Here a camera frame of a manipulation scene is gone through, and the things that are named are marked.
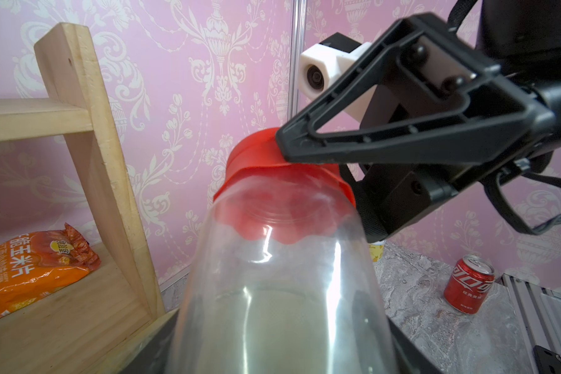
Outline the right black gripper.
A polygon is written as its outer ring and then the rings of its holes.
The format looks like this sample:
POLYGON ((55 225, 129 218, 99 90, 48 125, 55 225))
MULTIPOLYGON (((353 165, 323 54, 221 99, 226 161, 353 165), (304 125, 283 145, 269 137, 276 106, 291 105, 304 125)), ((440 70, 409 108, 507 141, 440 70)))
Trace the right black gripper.
POLYGON ((338 81, 277 132, 286 160, 359 163, 358 213, 369 242, 397 234, 475 183, 516 231, 542 235, 502 188, 544 170, 561 147, 561 73, 512 79, 430 13, 398 20, 338 81))

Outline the red lid glass jar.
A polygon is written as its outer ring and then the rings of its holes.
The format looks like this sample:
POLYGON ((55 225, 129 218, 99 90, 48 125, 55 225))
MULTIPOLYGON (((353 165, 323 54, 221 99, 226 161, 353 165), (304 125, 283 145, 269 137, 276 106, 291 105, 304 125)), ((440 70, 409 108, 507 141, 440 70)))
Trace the red lid glass jar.
POLYGON ((165 370, 398 372, 361 220, 327 171, 242 171, 218 196, 165 370))

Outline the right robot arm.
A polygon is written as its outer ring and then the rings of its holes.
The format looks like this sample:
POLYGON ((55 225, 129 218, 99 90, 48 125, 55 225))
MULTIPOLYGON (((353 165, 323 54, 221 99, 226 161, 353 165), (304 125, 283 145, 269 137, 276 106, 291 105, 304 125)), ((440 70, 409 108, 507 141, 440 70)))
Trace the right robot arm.
POLYGON ((335 164, 370 242, 417 223, 475 183, 516 232, 542 235, 502 188, 544 175, 561 147, 561 1, 484 1, 475 47, 459 1, 395 21, 374 42, 334 34, 301 54, 307 107, 277 132, 286 161, 335 164))

